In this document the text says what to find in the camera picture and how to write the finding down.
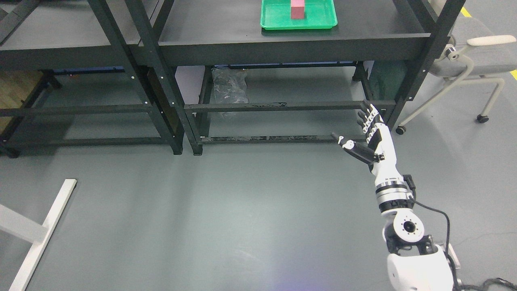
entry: wooden panel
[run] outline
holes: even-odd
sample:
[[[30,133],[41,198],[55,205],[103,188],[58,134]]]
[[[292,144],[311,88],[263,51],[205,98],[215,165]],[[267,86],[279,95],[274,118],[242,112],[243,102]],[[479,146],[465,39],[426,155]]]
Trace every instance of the wooden panel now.
[[[42,76],[39,71],[0,71],[0,108],[20,108]],[[11,119],[0,118],[0,133]]]

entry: black cable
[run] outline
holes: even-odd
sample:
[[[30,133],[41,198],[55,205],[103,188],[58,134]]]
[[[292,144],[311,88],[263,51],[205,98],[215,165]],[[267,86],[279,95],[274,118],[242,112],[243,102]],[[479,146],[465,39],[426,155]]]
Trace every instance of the black cable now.
[[[450,219],[449,219],[449,216],[447,215],[447,213],[443,212],[442,210],[438,210],[438,209],[431,208],[429,206],[425,206],[424,204],[416,201],[414,197],[410,197],[409,199],[411,201],[413,201],[415,204],[418,204],[419,206],[424,207],[425,209],[429,209],[431,211],[441,213],[445,216],[445,219],[447,220],[447,236],[446,236],[446,240],[445,240],[445,253],[448,254],[449,253],[449,235],[450,235],[450,230],[451,230],[451,222],[450,222]]]
[[[515,285],[505,279],[501,279],[501,278],[487,279],[486,281],[483,282],[483,284],[481,286],[461,285],[461,286],[459,286],[459,289],[457,289],[457,291],[460,291],[460,290],[488,291],[488,289],[490,288],[491,285],[499,285],[499,286],[506,287],[510,290],[517,291],[517,285]]]

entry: chair caster wheel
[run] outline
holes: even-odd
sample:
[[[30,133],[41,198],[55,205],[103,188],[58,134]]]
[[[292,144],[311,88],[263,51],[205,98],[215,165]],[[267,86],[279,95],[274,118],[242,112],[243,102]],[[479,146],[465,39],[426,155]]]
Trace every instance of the chair caster wheel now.
[[[488,116],[482,116],[481,114],[478,115],[477,120],[479,123],[485,123],[488,121]]]
[[[403,135],[406,132],[406,127],[399,126],[399,127],[397,127],[397,129],[395,129],[395,132],[398,133],[399,135]]]

